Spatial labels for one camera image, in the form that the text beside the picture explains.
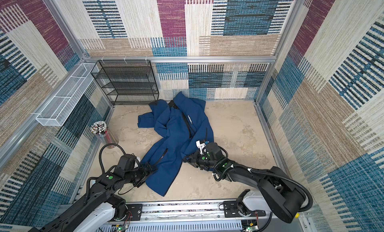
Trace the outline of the blue zip jacket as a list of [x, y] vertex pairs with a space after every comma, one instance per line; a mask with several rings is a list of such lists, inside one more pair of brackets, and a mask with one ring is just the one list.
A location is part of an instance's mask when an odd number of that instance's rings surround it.
[[183, 158], [196, 152], [196, 142], [214, 142], [214, 133], [205, 114], [206, 102], [179, 92], [173, 100], [149, 104], [151, 111], [138, 116], [139, 128], [153, 128], [161, 136], [142, 158], [157, 171], [146, 179], [147, 186], [165, 196], [177, 177]]

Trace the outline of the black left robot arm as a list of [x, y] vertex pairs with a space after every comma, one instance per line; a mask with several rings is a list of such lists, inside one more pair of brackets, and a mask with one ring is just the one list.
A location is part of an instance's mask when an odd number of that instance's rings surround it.
[[[117, 165], [105, 170], [102, 154], [106, 147], [115, 146], [123, 155]], [[116, 143], [104, 145], [99, 152], [102, 174], [90, 177], [86, 183], [86, 193], [77, 202], [52, 222], [42, 228], [31, 228], [31, 232], [93, 232], [111, 219], [123, 220], [128, 217], [126, 200], [115, 193], [125, 184], [140, 187], [146, 179], [157, 171], [155, 165], [140, 162], [134, 154], [127, 154]]]

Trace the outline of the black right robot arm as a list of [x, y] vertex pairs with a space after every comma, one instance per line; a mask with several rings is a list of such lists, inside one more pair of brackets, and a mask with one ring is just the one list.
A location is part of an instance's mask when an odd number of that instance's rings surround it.
[[229, 159], [228, 152], [215, 142], [184, 157], [183, 161], [210, 171], [216, 182], [242, 183], [261, 192], [270, 211], [285, 223], [291, 223], [299, 212], [312, 208], [314, 199], [307, 188], [290, 179], [279, 167], [256, 169]]

